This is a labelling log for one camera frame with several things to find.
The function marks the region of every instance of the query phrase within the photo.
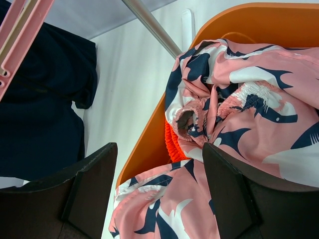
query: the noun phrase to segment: black cloth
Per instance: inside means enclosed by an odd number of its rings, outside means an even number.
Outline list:
[[[3,21],[10,3],[0,0]],[[95,44],[44,23],[0,102],[0,176],[35,180],[84,158],[84,125],[71,108],[91,106]]]

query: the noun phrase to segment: clothing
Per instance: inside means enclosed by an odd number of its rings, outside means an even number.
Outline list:
[[[204,165],[183,160],[119,186],[109,231],[115,239],[217,239],[213,210]]]
[[[10,4],[0,0],[0,19]],[[95,44],[44,23],[0,102],[0,176],[35,180],[84,158],[84,125],[71,109],[91,106]]]
[[[187,157],[211,142],[292,182],[319,187],[319,48],[203,41],[179,56],[165,116]]]

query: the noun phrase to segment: orange bin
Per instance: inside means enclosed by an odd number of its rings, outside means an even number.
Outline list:
[[[227,38],[238,43],[272,43],[284,47],[319,46],[319,4],[248,3],[223,11],[198,32],[191,48],[202,40]],[[117,186],[170,160],[164,137],[161,98],[118,178]]]

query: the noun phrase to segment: laundry basket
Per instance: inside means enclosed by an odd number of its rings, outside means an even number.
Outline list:
[[[272,43],[284,47],[319,46],[319,4],[248,3],[223,11],[198,32],[191,48],[202,40],[227,38],[238,43]],[[164,137],[164,97],[161,98],[118,178],[117,186],[170,160]]]

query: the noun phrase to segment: metal pole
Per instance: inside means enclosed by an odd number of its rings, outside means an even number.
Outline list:
[[[181,50],[171,39],[168,33],[155,19],[152,13],[146,8],[141,0],[122,0],[125,5],[135,14],[135,16],[143,23],[143,25],[151,32],[151,34],[160,42],[160,44],[176,58]]]

